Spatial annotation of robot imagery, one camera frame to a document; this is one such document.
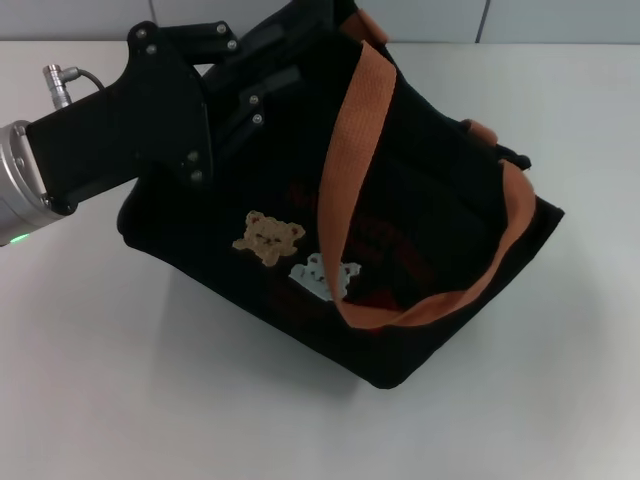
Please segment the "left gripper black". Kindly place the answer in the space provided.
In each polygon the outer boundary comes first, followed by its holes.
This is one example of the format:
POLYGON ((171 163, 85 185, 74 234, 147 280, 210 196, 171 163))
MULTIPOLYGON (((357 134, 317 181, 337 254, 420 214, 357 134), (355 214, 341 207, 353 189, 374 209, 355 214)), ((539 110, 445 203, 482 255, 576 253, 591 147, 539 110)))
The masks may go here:
POLYGON ((26 128, 56 211, 160 166, 179 183, 210 183, 213 156, 233 156, 266 122, 266 107, 301 85, 297 66, 213 66, 204 88, 192 65, 295 56, 281 23, 238 37, 224 21, 158 27, 135 25, 128 61, 111 85, 26 128))

